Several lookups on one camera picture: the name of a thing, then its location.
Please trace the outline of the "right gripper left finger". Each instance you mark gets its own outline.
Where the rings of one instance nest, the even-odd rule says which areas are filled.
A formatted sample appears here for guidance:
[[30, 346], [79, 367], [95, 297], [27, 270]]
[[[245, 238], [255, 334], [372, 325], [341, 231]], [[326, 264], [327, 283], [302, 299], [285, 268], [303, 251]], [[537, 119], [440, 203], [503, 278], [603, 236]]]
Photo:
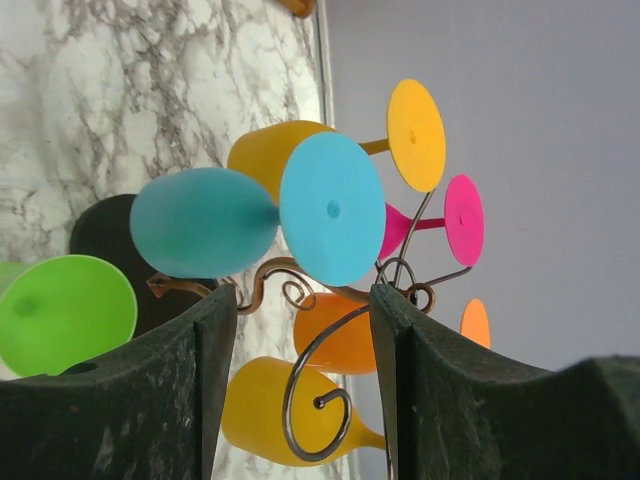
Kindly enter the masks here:
[[2, 382], [2, 478], [210, 478], [236, 326], [221, 286], [61, 375]]

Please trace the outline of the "yellow wine glass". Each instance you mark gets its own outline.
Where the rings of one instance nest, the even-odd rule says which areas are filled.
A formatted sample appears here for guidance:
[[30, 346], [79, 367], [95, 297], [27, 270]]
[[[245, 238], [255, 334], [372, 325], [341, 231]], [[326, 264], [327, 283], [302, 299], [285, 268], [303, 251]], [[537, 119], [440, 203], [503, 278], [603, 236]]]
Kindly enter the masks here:
[[318, 153], [331, 163], [356, 164], [388, 152], [410, 188], [432, 191], [444, 174], [447, 147], [441, 113], [429, 90], [414, 78], [397, 83], [387, 103], [385, 125], [384, 138], [357, 142], [318, 121], [276, 123], [241, 135], [231, 147], [227, 167], [254, 179], [278, 201], [285, 169], [295, 153]]
[[[311, 467], [296, 456], [285, 440], [282, 411], [284, 393], [293, 364], [273, 357], [258, 357], [243, 365], [230, 380], [221, 430], [226, 440], [266, 460], [292, 467]], [[343, 403], [336, 399], [322, 409], [313, 400], [338, 385], [321, 372], [306, 367], [293, 394], [292, 426], [305, 450], [325, 448], [338, 432]]]

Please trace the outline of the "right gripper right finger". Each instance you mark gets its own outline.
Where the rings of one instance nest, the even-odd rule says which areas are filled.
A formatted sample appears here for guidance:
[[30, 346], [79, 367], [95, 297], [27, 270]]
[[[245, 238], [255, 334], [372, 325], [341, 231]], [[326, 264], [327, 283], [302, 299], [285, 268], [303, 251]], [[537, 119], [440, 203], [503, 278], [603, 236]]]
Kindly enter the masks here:
[[635, 479], [639, 361], [553, 372], [486, 349], [374, 286], [370, 320], [396, 479]]

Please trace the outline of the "blue wine glass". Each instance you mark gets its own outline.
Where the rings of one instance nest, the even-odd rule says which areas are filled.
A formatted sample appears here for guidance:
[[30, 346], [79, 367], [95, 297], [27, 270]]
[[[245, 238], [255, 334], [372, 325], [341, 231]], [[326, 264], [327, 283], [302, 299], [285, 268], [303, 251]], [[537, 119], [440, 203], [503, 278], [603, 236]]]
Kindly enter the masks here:
[[385, 233], [376, 167], [295, 153], [274, 201], [227, 168], [160, 176], [135, 196], [129, 228], [138, 253], [177, 278], [221, 278], [256, 264], [281, 233], [299, 267], [327, 286], [348, 286], [374, 265]]

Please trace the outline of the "orange wine glass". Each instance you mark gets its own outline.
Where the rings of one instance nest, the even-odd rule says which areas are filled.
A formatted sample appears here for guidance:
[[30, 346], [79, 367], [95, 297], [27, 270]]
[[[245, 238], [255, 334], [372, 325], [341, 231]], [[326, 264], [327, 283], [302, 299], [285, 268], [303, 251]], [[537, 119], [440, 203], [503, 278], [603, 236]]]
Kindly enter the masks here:
[[[361, 302], [333, 293], [305, 297], [294, 320], [296, 352], [302, 354], [323, 330], [362, 306]], [[460, 333], [485, 348], [491, 346], [489, 319], [481, 300], [474, 298], [467, 303], [461, 318]], [[307, 364], [319, 371], [340, 375], [376, 372], [369, 314], [358, 316], [331, 334], [311, 355]]]

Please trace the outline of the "yellow wine glass front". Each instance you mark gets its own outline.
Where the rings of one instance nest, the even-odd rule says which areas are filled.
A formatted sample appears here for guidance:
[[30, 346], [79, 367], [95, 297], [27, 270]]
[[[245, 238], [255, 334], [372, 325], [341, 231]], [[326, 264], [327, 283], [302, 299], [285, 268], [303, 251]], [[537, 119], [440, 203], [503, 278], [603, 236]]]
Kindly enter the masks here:
[[410, 188], [432, 191], [444, 174], [447, 147], [441, 113], [429, 90], [414, 78], [397, 83], [387, 103], [385, 125], [384, 138], [357, 142], [318, 121], [276, 123], [241, 135], [231, 147], [227, 167], [254, 179], [278, 201], [285, 169], [295, 153], [318, 153], [331, 163], [356, 164], [388, 152]]

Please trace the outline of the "pink wine glass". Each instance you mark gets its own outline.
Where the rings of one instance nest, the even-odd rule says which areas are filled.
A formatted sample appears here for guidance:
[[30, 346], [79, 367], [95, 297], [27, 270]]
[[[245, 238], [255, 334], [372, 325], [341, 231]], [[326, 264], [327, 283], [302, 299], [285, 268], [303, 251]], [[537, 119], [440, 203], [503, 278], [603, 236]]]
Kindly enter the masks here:
[[[389, 257], [404, 241], [412, 220], [386, 203], [386, 225], [379, 259]], [[480, 259], [485, 236], [482, 199], [473, 180], [465, 175], [454, 176], [444, 197], [441, 218], [420, 219], [416, 229], [444, 228], [454, 258], [465, 267], [474, 266]]]

